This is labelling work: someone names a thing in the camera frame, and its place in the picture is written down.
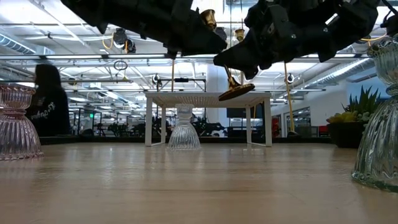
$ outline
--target ceiling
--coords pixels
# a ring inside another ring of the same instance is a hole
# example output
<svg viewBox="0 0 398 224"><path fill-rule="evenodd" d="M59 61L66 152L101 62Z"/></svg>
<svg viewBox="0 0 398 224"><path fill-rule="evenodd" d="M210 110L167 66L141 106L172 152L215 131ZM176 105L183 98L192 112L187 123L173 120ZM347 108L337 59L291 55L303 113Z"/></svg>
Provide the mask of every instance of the ceiling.
<svg viewBox="0 0 398 224"><path fill-rule="evenodd" d="M232 5L225 0L194 0L192 9L197 7L200 11L205 9L214 9L216 11L215 19L218 26L223 27L228 34L229 44L236 43L233 32L241 28L242 18L247 14L248 8L254 4L253 0L245 0L240 5L240 1L233 1ZM379 17L376 22L372 38L384 35L384 30L379 28L382 18L388 13L386 7L379 7ZM122 54L123 50L115 46L109 49L111 45L111 36L115 31L115 26L108 26L105 35L98 32L96 28L90 27L79 17L74 15L59 0L1 0L0 1L0 34L6 35L12 39L27 46L44 46L57 55L91 55L91 54ZM133 32L127 32L128 36L135 42L137 47L136 54L163 54L166 49L162 44L153 40L142 40ZM340 53L365 53L367 44L353 44ZM17 52L0 46L0 53L3 55L16 55ZM131 89L142 90L154 88L152 77L158 75L160 78L172 77L172 64L168 59L130 59L125 60L129 66L125 71L117 71L114 68L114 60L57 60L54 62L62 71L64 79L70 77L77 80L104 81L113 80L113 82L102 83L100 88L117 90ZM31 60L8 60L0 61L27 69L33 72L36 64ZM308 58L287 64L287 71L296 78L300 77L304 82L319 75L320 73L331 69L340 63L346 63L338 60L330 60L327 63L318 63L317 58ZM175 78L206 78L208 66L211 66L211 60L184 59L177 60L175 64ZM275 63L270 69L260 71L254 80L251 80L256 88L283 88L284 86L284 64ZM12 72L6 74L4 78L11 78ZM126 77L134 83L117 82ZM64 83L67 90L85 89L83 84L69 85ZM177 89L197 89L200 85L197 83L176 83ZM140 93L118 93L120 97L130 101L137 102L137 98L142 96ZM90 101L105 102L107 97L97 97L96 94L79 94L79 97L88 98Z"/></svg>

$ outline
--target desk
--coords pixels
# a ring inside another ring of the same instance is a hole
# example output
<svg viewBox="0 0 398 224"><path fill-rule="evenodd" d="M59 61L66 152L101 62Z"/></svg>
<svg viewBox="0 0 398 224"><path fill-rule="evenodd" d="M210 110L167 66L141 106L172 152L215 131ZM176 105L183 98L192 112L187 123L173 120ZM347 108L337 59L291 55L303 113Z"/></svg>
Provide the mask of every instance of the desk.
<svg viewBox="0 0 398 224"><path fill-rule="evenodd" d="M264 119L266 120L266 144L260 146L272 146L272 118L271 118L271 94L270 93L246 93L237 98L218 101L222 93L204 92L147 92L145 145L155 146L166 142L166 109L174 108L176 104L192 104L196 108L245 108L246 109L246 138L249 144L257 144L251 141L251 113L250 108L264 102ZM162 108L162 133L160 143L152 144L152 103Z"/></svg>

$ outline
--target clear glass vase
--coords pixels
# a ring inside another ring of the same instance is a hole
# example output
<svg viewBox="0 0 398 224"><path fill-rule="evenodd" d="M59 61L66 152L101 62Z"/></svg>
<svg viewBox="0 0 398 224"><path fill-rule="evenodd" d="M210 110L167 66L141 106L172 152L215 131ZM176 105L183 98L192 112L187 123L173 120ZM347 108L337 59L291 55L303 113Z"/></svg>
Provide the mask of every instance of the clear glass vase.
<svg viewBox="0 0 398 224"><path fill-rule="evenodd" d="M40 140L33 124L24 116L33 88L0 85L0 160L42 156Z"/></svg>
<svg viewBox="0 0 398 224"><path fill-rule="evenodd" d="M366 126L352 177L371 187L398 192L398 35L372 45L368 55L391 98L379 106Z"/></svg>
<svg viewBox="0 0 398 224"><path fill-rule="evenodd" d="M177 104L175 107L180 119L169 139L167 149L172 151L200 149L198 134L190 122L193 105Z"/></svg>

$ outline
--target pink glass vase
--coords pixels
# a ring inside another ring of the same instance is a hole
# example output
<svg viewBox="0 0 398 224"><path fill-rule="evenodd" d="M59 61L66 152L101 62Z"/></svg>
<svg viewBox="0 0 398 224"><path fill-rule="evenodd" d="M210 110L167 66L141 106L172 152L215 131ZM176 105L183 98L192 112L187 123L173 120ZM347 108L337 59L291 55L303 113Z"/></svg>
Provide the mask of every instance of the pink glass vase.
<svg viewBox="0 0 398 224"><path fill-rule="evenodd" d="M33 124L24 116L33 88L0 85L0 161L42 156Z"/></svg>

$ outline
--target gold rod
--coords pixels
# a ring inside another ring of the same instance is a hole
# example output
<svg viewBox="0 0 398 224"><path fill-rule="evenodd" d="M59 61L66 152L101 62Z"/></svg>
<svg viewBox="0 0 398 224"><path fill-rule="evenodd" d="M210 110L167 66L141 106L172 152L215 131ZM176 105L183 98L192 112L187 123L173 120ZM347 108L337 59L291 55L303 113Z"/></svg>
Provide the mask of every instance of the gold rod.
<svg viewBox="0 0 398 224"><path fill-rule="evenodd" d="M287 100L289 101L290 130L291 130L291 131L294 131L292 99L290 98L289 83L287 82L287 67L286 67L286 62L284 62L284 65L285 65L285 82L286 82Z"/></svg>
<svg viewBox="0 0 398 224"><path fill-rule="evenodd" d="M172 92L174 91L174 60L172 62Z"/></svg>

